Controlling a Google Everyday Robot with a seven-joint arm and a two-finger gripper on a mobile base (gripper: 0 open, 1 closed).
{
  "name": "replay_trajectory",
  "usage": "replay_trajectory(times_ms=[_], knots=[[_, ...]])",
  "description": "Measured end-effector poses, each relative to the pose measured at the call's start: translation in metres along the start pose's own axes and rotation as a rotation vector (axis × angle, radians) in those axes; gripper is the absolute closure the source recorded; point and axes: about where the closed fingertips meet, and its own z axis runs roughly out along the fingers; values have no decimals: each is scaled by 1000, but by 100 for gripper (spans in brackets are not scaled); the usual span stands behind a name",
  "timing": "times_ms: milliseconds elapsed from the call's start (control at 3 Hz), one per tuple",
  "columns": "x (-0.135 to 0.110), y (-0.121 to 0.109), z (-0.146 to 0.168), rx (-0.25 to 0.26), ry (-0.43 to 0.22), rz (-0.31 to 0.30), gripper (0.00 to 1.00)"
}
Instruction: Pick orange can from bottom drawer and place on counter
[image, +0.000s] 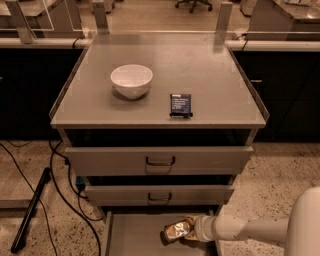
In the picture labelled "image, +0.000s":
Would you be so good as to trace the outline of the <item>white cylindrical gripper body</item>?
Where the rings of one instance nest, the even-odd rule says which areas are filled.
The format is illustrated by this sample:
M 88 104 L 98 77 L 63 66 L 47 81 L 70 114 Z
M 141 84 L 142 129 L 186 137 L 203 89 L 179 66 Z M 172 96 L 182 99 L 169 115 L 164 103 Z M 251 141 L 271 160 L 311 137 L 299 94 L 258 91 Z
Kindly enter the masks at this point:
M 214 217 L 207 215 L 200 215 L 196 217 L 194 233 L 199 241 L 209 242 L 215 239 L 214 232 L 212 231 L 214 220 Z

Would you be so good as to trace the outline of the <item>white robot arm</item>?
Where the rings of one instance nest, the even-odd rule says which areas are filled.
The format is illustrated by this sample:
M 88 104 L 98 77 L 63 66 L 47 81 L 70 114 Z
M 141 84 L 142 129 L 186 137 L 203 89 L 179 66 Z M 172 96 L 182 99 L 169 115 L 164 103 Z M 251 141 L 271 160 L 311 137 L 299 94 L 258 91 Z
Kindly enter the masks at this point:
M 284 256 L 320 256 L 320 188 L 303 192 L 285 219 L 249 220 L 232 215 L 191 216 L 189 240 L 252 239 L 284 247 Z

